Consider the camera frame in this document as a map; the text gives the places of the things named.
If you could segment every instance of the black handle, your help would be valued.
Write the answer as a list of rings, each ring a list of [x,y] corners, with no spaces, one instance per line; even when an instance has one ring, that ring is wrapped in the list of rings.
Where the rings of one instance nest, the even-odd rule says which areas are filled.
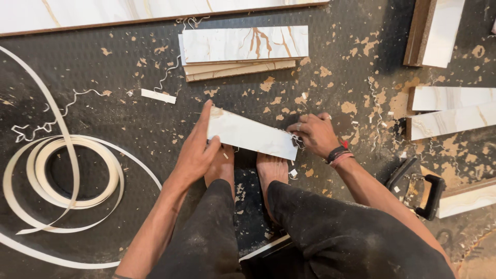
[[[426,207],[416,208],[415,213],[418,216],[422,216],[423,218],[432,221],[437,213],[437,209],[439,208],[439,200],[441,199],[441,194],[446,188],[446,184],[444,179],[428,174],[425,176],[427,182],[431,183],[431,191],[429,192],[429,197],[427,198]]]

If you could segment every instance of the black pants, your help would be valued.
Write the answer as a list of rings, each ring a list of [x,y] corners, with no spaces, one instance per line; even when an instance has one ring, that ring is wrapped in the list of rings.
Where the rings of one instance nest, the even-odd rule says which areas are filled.
[[[279,181],[270,210],[303,254],[304,278],[453,279],[441,253],[391,215]],[[147,278],[244,278],[233,227],[234,202],[215,180]]]

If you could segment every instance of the foot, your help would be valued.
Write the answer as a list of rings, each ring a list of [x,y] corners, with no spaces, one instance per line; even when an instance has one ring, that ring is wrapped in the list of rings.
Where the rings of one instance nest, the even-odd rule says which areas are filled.
[[[212,165],[210,165],[204,177],[207,188],[216,179],[224,179],[229,182],[234,200],[234,150],[231,145],[222,144],[220,146]]]
[[[256,170],[258,171],[258,177],[262,187],[265,208],[267,208],[270,218],[276,222],[270,212],[269,202],[267,199],[267,189],[269,184],[274,180],[288,184],[288,162],[286,159],[258,153],[258,156],[256,157]]]

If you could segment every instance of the person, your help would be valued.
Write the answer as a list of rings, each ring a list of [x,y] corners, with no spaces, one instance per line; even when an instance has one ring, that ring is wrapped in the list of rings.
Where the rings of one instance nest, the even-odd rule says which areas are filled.
[[[234,151],[218,136],[207,143],[211,106],[211,100],[205,103],[113,278],[245,278],[233,226]],[[287,131],[324,159],[340,150],[332,164],[357,202],[292,187],[285,159],[258,154],[256,167],[269,216],[303,255],[303,272],[297,277],[456,278],[448,256],[422,222],[340,147],[327,113],[301,116]],[[188,188],[202,176],[207,191],[171,241]]]

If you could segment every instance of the leg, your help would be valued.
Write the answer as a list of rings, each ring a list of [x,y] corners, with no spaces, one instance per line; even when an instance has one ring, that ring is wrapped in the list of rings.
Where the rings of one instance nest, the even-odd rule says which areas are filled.
[[[442,254],[400,221],[289,186],[284,164],[257,159],[265,204],[303,253],[308,278],[454,278]]]
[[[198,207],[147,278],[244,278],[233,227],[232,147],[219,149],[205,183],[208,189]]]

